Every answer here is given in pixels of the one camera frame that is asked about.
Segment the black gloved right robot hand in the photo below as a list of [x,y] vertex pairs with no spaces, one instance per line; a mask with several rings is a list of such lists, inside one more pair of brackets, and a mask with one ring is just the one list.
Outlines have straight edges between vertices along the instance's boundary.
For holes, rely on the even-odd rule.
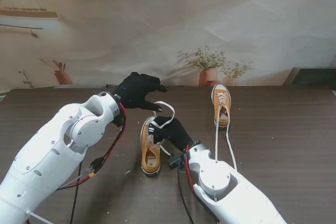
[[188,145],[192,145],[193,141],[186,132],[180,121],[174,118],[169,124],[165,125],[162,129],[156,127],[154,123],[161,126],[166,123],[170,118],[165,116],[156,117],[148,128],[148,133],[154,136],[154,144],[163,140],[170,141],[179,151],[184,151]]

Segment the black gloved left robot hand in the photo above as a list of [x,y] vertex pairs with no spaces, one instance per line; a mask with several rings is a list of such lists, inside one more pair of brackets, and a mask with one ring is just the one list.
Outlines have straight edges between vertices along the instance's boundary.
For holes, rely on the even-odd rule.
[[167,88],[161,84],[157,77],[132,72],[118,85],[113,95],[126,109],[161,112],[162,109],[159,105],[145,99],[148,93],[154,91],[166,92]]

